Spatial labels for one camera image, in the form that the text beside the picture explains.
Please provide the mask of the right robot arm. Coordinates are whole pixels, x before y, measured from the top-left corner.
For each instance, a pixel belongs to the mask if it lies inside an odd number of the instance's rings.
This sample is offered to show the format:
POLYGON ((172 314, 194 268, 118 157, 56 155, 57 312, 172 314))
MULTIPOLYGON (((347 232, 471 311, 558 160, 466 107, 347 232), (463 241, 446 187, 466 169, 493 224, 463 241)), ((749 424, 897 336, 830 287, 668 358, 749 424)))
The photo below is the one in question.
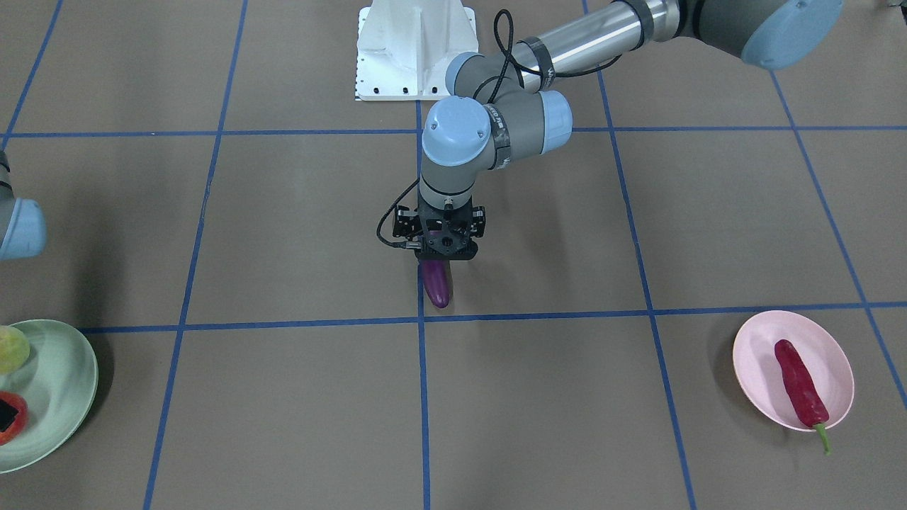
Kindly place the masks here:
MULTIPOLYGON (((11 167, 6 152, 1 152, 1 232, 2 261, 25 259, 42 253, 47 232, 43 211, 35 200, 19 198, 10 181, 11 167)), ((2 375, 9 375, 25 365, 31 346, 25 334, 12 326, 2 326, 2 375)), ((3 391, 1 397, 1 445, 6 445, 23 432, 28 421, 25 398, 3 391)))

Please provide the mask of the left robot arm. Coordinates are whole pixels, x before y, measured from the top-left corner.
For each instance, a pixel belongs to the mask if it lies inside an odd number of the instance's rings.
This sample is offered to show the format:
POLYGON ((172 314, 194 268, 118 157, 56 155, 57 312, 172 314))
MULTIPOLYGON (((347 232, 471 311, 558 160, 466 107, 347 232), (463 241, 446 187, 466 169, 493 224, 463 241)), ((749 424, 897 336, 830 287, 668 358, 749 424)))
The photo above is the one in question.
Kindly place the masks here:
POLYGON ((843 12, 841 1, 612 1, 495 55, 464 52, 445 71, 449 96, 422 129, 415 209, 395 204, 390 247, 419 259, 472 259, 485 233, 473 205, 480 172, 563 147, 573 113, 560 79, 596 74, 648 43, 691 38, 751 67, 790 67, 813 51, 843 12))

